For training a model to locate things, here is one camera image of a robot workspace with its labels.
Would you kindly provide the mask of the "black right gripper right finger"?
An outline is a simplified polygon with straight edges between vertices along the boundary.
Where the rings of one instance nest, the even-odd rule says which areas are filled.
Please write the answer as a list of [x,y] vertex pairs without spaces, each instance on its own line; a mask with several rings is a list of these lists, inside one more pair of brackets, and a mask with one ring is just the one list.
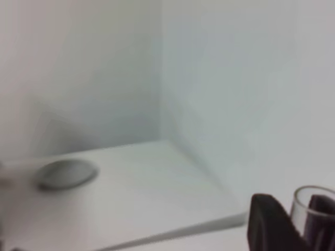
[[309,203],[304,238],[312,250],[334,250],[334,200],[313,195]]

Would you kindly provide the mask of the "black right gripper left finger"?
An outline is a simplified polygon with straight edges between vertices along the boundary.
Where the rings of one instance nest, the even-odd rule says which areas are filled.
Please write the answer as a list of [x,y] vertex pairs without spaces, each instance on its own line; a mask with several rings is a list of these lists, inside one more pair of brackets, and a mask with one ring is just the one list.
[[247,240],[249,250],[314,250],[294,227],[283,206],[272,195],[251,198]]

